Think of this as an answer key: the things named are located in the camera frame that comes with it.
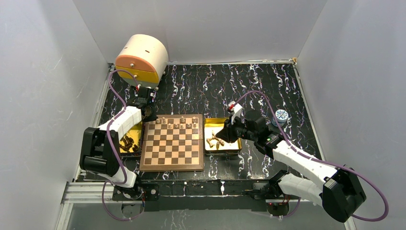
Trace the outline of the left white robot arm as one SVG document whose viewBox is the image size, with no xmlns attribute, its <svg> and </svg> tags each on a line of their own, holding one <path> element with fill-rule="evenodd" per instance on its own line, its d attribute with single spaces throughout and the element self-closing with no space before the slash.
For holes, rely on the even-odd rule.
<svg viewBox="0 0 406 230">
<path fill-rule="evenodd" d="M 130 199 L 140 198 L 143 187 L 139 175 L 123 165 L 119 156 L 120 140 L 135 125 L 157 119 L 155 97 L 154 89 L 138 87 L 136 97 L 117 115 L 98 127 L 85 129 L 83 134 L 80 168 L 102 176 Z"/>
</svg>

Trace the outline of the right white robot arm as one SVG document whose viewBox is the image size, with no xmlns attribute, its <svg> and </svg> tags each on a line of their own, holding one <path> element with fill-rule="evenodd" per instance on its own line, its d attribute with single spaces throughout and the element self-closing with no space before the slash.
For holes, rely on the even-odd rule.
<svg viewBox="0 0 406 230">
<path fill-rule="evenodd" d="M 296 153 L 282 134 L 276 132 L 259 111 L 251 110 L 245 119 L 231 115 L 215 136 L 227 143 L 239 138 L 253 141 L 257 150 L 282 162 L 303 176 L 280 170 L 257 193 L 275 198 L 293 195 L 321 206 L 334 220 L 346 222 L 366 201 L 358 177 L 346 170 L 317 162 L 309 154 Z"/>
</svg>

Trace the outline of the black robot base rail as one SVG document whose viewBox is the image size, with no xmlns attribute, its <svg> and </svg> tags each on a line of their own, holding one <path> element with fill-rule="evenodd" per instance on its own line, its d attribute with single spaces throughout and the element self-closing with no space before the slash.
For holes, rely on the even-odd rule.
<svg viewBox="0 0 406 230">
<path fill-rule="evenodd" d="M 147 212 L 240 209 L 285 216 L 297 197 L 277 193 L 268 180 L 144 180 L 136 192 L 114 189 L 112 200 L 144 204 Z"/>
</svg>

